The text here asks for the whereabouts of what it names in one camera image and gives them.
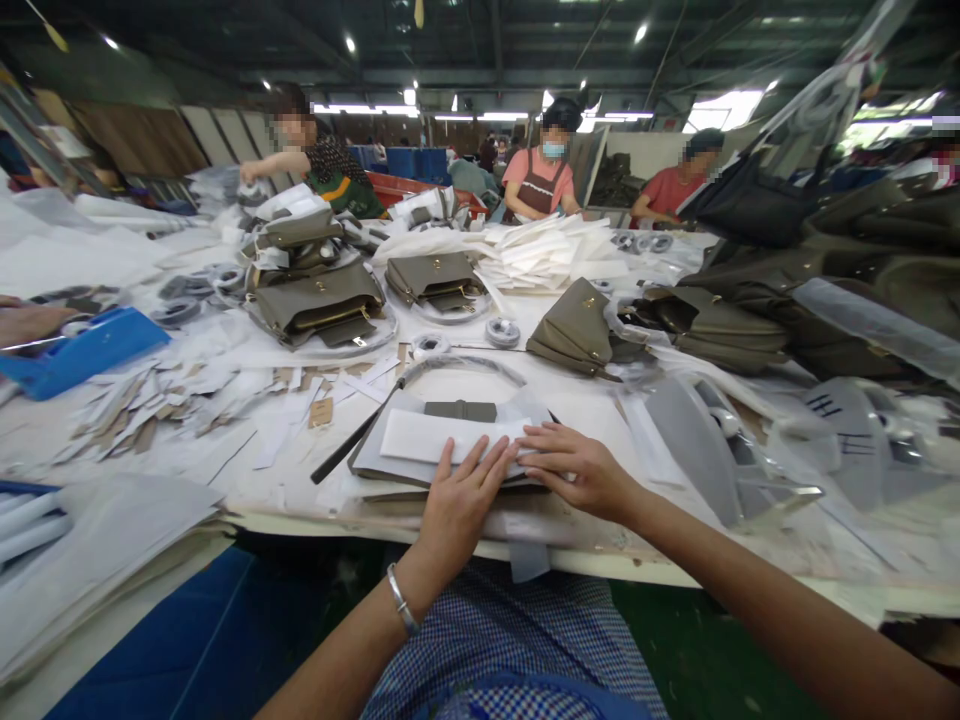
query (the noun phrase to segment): green floor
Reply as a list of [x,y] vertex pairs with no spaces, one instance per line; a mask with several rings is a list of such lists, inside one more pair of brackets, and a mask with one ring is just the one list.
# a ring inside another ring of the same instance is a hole
[[[386,546],[358,539],[315,542],[321,543],[324,561],[314,569],[335,572],[345,580],[337,584],[323,609],[319,642],[376,585]],[[261,556],[279,554],[287,562],[294,554],[289,547],[265,553],[260,543],[251,546],[241,540],[238,544]],[[300,549],[305,559],[315,558],[316,550],[312,543]],[[672,720],[827,717],[767,659],[740,623],[703,591],[621,581],[610,584],[614,602]]]

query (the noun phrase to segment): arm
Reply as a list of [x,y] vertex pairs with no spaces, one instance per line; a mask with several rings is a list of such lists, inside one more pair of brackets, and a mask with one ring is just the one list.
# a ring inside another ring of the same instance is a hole
[[252,183],[259,177],[269,177],[281,172],[302,175],[310,170],[310,159],[300,150],[284,150],[263,160],[245,162],[240,166],[240,179]]
[[[645,490],[596,440],[555,423],[518,442],[519,463],[574,507],[633,530],[686,570],[828,712],[960,717],[960,688],[845,611]],[[557,473],[575,473],[571,482]]]
[[[478,464],[487,443],[482,438],[451,475],[453,440],[447,441],[427,496],[420,537],[397,563],[397,585],[418,623],[476,549],[487,511],[517,456],[517,447],[508,448],[504,437]],[[406,640],[403,619],[384,579],[277,691],[256,720],[359,717],[387,663]]]
[[560,198],[560,207],[567,215],[576,215],[578,212],[583,212],[583,208],[580,207],[580,203],[577,202],[573,194],[563,195]]
[[513,210],[517,215],[523,215],[531,220],[543,220],[545,217],[547,217],[544,213],[540,212],[539,210],[534,210],[532,207],[518,198],[517,193],[519,192],[520,183],[513,181],[507,183],[507,192],[504,195],[503,201],[506,203],[508,208]]
[[630,217],[635,217],[637,219],[648,217],[652,218],[654,222],[677,222],[675,217],[652,210],[650,208],[650,200],[651,197],[649,195],[641,195],[638,197],[637,201],[633,204],[633,207],[630,208]]

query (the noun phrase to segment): face mask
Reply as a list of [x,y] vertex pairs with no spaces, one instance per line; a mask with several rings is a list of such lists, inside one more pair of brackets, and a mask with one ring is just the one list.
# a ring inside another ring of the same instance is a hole
[[566,146],[561,145],[560,143],[546,142],[543,144],[543,155],[551,160],[558,160],[559,158],[562,158],[565,150]]

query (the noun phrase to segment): red shirt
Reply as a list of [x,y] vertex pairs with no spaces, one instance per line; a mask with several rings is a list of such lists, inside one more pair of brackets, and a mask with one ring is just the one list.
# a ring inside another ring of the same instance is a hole
[[[680,204],[693,195],[694,191],[707,179],[706,175],[701,175],[683,185],[680,183],[679,172],[676,167],[661,170],[647,183],[640,196],[646,195],[650,198],[648,207],[651,210],[664,215],[676,215]],[[637,220],[634,218],[630,227],[635,227],[636,224]]]

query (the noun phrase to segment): pink shirt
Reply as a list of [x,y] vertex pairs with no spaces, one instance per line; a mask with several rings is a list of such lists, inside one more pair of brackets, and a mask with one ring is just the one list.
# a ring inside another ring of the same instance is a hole
[[[529,157],[530,153],[526,150],[517,151],[513,156],[513,160],[511,160],[507,166],[506,172],[503,173],[504,186],[506,186],[508,182],[515,182],[519,185],[526,179],[527,171],[530,169]],[[556,177],[558,167],[560,167],[559,162],[548,165],[546,161],[540,157],[540,151],[537,150],[537,148],[533,149],[534,175],[539,175],[544,180],[550,181]],[[560,204],[560,198],[564,195],[573,195],[573,171],[569,165],[564,165],[563,174],[560,175],[560,179],[553,189],[553,198],[550,200],[550,212],[557,209],[557,205]]]

